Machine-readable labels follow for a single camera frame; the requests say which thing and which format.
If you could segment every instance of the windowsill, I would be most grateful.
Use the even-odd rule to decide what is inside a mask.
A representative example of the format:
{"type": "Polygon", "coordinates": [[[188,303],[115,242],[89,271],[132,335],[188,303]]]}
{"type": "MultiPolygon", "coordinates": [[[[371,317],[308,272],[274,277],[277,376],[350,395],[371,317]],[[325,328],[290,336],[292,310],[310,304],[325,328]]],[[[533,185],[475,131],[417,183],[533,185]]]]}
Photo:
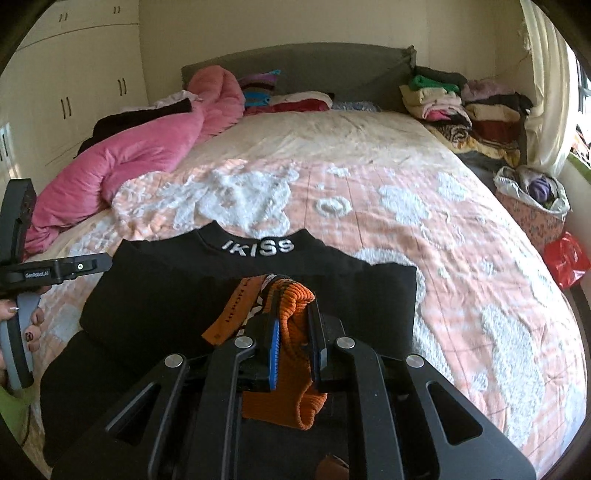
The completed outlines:
{"type": "Polygon", "coordinates": [[[569,153],[567,160],[587,180],[587,183],[591,184],[591,166],[572,153],[569,153]]]}

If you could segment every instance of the metal screw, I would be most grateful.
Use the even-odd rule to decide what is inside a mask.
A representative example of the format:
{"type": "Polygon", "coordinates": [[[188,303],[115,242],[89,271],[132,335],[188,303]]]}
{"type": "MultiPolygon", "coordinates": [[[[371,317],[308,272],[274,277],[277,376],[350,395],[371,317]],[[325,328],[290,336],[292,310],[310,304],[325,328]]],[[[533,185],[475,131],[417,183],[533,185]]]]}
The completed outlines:
{"type": "Polygon", "coordinates": [[[353,348],[355,346],[355,340],[349,337],[340,337],[336,339],[336,345],[345,349],[353,348]]]}
{"type": "Polygon", "coordinates": [[[164,360],[164,365],[166,365],[168,368],[177,368],[177,367],[180,367],[182,364],[183,364],[183,357],[177,353],[173,353],[172,355],[169,355],[164,360]]]}
{"type": "Polygon", "coordinates": [[[234,340],[234,345],[236,345],[238,348],[250,348],[252,347],[253,343],[254,342],[252,341],[252,338],[246,336],[238,337],[236,340],[234,340]]]}
{"type": "Polygon", "coordinates": [[[407,365],[413,368],[421,368],[425,364],[425,360],[423,360],[422,356],[418,355],[409,355],[407,357],[407,365]]]}

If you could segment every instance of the patterned bedspread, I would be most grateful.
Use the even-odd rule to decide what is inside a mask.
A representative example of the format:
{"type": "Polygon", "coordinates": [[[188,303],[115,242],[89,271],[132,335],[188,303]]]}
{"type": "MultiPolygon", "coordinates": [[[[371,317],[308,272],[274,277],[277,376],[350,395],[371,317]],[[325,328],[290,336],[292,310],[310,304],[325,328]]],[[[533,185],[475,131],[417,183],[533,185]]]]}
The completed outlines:
{"type": "MultiPolygon", "coordinates": [[[[417,126],[416,132],[431,136],[417,126]]],[[[434,138],[417,135],[417,142],[440,148],[434,138]]],[[[452,154],[439,155],[435,168],[424,158],[355,166],[339,162],[334,152],[333,163],[309,163],[296,155],[213,164],[187,160],[176,173],[125,183],[111,210],[58,241],[46,256],[113,253],[122,238],[168,238],[215,219],[231,233],[257,238],[307,228],[371,263],[416,265],[414,350],[542,476],[584,417],[587,379],[579,328],[523,231],[452,154]]],[[[48,322],[35,355],[36,378],[79,330],[81,309],[98,277],[78,278],[44,296],[48,322]]],[[[38,403],[34,412],[26,450],[43,465],[38,403]]]]}

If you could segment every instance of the gray headboard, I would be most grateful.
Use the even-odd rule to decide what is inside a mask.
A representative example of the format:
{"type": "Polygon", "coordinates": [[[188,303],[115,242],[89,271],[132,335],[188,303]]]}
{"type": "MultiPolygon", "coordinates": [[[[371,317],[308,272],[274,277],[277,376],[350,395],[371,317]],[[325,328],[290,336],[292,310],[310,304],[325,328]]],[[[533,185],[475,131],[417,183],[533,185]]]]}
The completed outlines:
{"type": "Polygon", "coordinates": [[[280,69],[276,94],[318,90],[335,100],[366,100],[384,110],[406,113],[398,88],[413,75],[417,52],[356,43],[301,43],[257,48],[187,65],[183,86],[209,65],[221,65],[237,78],[280,69]]]}

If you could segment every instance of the white curtain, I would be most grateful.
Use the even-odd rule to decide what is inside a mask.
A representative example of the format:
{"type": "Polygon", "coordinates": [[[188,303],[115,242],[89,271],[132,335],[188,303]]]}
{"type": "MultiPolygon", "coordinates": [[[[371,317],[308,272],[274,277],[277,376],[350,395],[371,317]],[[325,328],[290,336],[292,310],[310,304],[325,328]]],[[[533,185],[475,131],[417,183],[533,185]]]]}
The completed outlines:
{"type": "Polygon", "coordinates": [[[520,0],[534,64],[535,98],[525,121],[528,165],[553,176],[564,166],[579,110],[576,58],[563,36],[531,0],[520,0]]]}

